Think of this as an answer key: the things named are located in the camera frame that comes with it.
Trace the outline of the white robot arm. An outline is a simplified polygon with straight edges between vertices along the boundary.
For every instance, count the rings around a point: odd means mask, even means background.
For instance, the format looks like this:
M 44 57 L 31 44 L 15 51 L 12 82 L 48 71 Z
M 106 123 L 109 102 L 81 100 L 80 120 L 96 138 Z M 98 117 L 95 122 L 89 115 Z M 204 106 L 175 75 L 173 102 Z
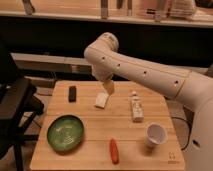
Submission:
M 121 76 L 174 99 L 194 113 L 187 148 L 186 171 L 213 171 L 213 78 L 118 52 L 119 42 L 110 32 L 101 34 L 84 50 L 92 75 L 108 93 L 112 77 Z

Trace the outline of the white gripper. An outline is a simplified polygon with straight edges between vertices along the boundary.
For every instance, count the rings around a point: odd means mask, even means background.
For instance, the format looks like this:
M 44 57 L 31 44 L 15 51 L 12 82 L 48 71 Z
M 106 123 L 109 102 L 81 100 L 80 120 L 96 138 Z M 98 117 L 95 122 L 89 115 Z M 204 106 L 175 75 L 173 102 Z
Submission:
M 112 95 L 115 92 L 114 82 L 111 80 L 113 74 L 101 67 L 92 66 L 92 75 L 103 83 L 103 87 L 109 95 Z

